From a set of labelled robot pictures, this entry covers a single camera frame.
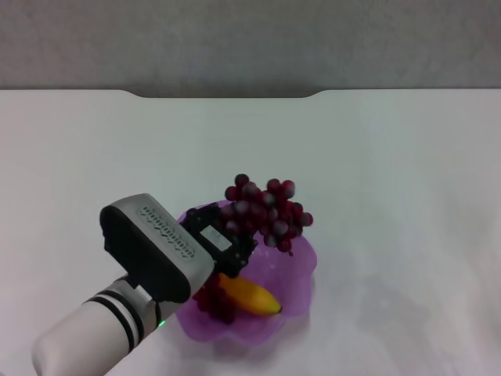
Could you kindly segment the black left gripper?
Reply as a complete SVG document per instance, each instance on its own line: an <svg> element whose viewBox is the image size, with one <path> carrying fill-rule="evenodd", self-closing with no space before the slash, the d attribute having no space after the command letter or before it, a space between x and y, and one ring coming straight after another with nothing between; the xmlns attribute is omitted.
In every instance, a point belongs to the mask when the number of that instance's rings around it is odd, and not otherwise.
<svg viewBox="0 0 501 376"><path fill-rule="evenodd" d="M237 277L248 265L257 241L249 233L231 238L223 230L219 219L218 203L210 203L189 209L183 219L183 227L213 258L217 271Z"/></svg>

